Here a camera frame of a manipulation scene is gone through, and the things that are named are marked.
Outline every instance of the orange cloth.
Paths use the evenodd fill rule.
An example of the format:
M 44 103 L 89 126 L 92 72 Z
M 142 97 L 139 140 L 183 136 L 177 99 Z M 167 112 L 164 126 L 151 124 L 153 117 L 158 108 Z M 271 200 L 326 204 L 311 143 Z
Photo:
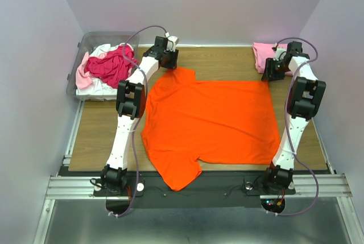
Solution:
M 169 70 L 151 89 L 142 139 L 164 182 L 179 191 L 208 163 L 270 164 L 280 139 L 267 82 L 196 81 Z

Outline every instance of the plastic bin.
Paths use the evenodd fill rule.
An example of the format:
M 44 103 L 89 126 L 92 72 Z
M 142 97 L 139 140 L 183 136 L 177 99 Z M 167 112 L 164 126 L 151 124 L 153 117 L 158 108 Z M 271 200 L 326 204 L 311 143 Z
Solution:
M 124 43 L 133 34 L 133 32 L 89 32 L 85 34 L 82 38 L 81 43 L 78 44 L 78 53 L 76 56 L 75 63 L 72 68 L 72 72 L 68 75 L 68 85 L 66 93 L 72 97 L 78 98 L 80 100 L 114 100 L 116 95 L 77 95 L 76 94 L 76 70 L 82 62 L 85 53 L 92 53 L 98 46 L 102 44 L 111 44 L 111 46 L 116 46 Z M 138 44 L 139 35 L 133 37 L 129 44 L 134 49 L 134 57 L 138 59 Z

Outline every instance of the white wall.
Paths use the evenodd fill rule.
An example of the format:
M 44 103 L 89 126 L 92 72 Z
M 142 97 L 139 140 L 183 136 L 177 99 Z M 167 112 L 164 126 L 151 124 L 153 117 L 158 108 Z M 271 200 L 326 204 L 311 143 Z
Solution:
M 82 30 L 161 24 L 185 44 L 251 44 L 297 36 L 319 0 L 67 0 Z M 142 43 L 154 42 L 155 31 Z
M 316 45 L 312 65 L 327 89 L 316 117 L 333 167 L 345 173 L 364 226 L 364 3 L 321 0 L 301 36 Z
M 66 0 L 0 8 L 0 242 L 32 243 L 75 113 L 65 88 L 82 32 Z

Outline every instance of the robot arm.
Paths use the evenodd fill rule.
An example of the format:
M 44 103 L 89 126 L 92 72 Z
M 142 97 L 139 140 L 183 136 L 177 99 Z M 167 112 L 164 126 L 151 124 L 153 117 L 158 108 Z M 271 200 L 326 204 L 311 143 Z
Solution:
M 286 55 L 283 60 L 280 60 L 284 53 Z M 287 50 L 278 48 L 275 57 L 266 61 L 262 80 L 281 80 L 284 78 L 285 72 L 295 72 L 300 67 L 293 77 L 294 82 L 289 91 L 286 107 L 287 126 L 284 129 L 278 151 L 264 176 L 263 184 L 267 189 L 287 189 L 292 182 L 294 154 L 297 154 L 304 129 L 309 120 L 317 114 L 324 95 L 326 83 L 319 81 L 313 74 L 307 63 L 308 60 L 308 55 L 302 53 L 302 44 L 291 42 L 288 44 Z M 287 131 L 291 136 L 293 150 Z
M 178 38 L 157 36 L 154 45 L 143 54 L 139 68 L 118 85 L 116 110 L 118 125 L 113 148 L 101 172 L 100 184 L 107 190 L 123 192 L 126 187 L 127 151 L 135 126 L 144 114 L 146 105 L 146 80 L 160 68 L 177 67 Z

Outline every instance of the wooden tabletop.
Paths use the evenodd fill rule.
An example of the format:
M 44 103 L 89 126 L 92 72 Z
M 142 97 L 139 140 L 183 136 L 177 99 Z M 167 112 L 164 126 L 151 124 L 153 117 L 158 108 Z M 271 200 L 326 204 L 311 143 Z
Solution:
M 145 49 L 139 50 L 139 57 Z M 252 48 L 180 48 L 179 67 L 193 69 L 197 80 L 260 80 L 255 69 Z M 148 82 L 149 89 L 166 70 L 160 68 Z M 279 132 L 284 130 L 284 102 L 290 77 L 270 83 L 274 111 Z M 135 146 L 141 171 L 155 171 L 149 161 L 141 139 L 144 114 L 135 133 Z M 70 171 L 100 171 L 103 169 L 113 146 L 117 126 L 115 101 L 87 101 L 84 105 L 80 126 L 69 165 Z M 312 169 L 326 169 L 319 141 L 310 122 L 304 131 L 297 150 L 299 158 Z M 263 170 L 267 166 L 250 164 L 211 164 L 200 161 L 203 170 Z M 304 169 L 295 164 L 296 169 Z M 128 170 L 135 170 L 133 150 L 128 153 Z

